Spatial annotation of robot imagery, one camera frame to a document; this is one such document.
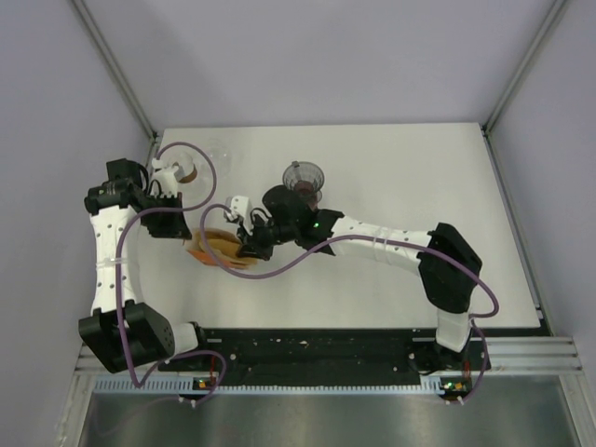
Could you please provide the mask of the glass carafe with cork band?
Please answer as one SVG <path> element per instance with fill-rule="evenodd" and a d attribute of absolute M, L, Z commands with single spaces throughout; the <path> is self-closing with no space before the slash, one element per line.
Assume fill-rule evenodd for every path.
<path fill-rule="evenodd" d="M 174 177 L 178 184 L 200 184 L 207 180 L 203 163 L 195 161 L 188 154 L 180 154 L 171 159 L 171 165 L 174 167 Z"/>

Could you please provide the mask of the smoky transparent plastic coffee dripper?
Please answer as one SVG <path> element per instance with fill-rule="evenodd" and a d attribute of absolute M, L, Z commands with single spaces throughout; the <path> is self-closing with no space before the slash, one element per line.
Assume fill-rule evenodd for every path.
<path fill-rule="evenodd" d="M 292 161 L 282 174 L 282 182 L 291 190 L 308 186 L 311 191 L 317 192 L 325 183 L 325 175 L 323 170 L 315 163 Z"/>

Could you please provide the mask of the orange coffee filter box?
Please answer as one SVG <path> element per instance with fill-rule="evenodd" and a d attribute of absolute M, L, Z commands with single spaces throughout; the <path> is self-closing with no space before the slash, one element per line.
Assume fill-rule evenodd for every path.
<path fill-rule="evenodd" d="M 208 266 L 217 266 L 215 259 L 200 248 L 190 248 L 186 250 L 194 259 Z"/>

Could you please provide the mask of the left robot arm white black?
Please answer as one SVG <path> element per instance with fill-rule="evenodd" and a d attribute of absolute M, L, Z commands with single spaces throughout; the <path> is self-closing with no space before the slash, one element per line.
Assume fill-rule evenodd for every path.
<path fill-rule="evenodd" d="M 196 178 L 189 156 L 155 159 L 146 169 L 125 158 L 107 163 L 108 178 L 88 190 L 84 204 L 96 242 L 96 289 L 78 332 L 110 373 L 179 355 L 191 369 L 205 367 L 210 345 L 195 322 L 174 325 L 142 297 L 138 236 L 189 240 L 181 212 L 183 183 Z"/>

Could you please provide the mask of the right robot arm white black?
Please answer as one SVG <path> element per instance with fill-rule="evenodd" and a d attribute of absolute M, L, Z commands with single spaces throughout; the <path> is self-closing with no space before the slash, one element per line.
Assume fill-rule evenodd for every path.
<path fill-rule="evenodd" d="M 358 257 L 418 276 L 437 309 L 437 362 L 453 369 L 467 359 L 471 295 L 482 261 L 452 225 L 409 231 L 365 223 L 338 210 L 311 206 L 284 185 L 264 194 L 261 210 L 246 196 L 233 196 L 228 203 L 227 220 L 237 225 L 241 258 L 267 261 L 275 247 L 293 243 L 308 253 Z"/>

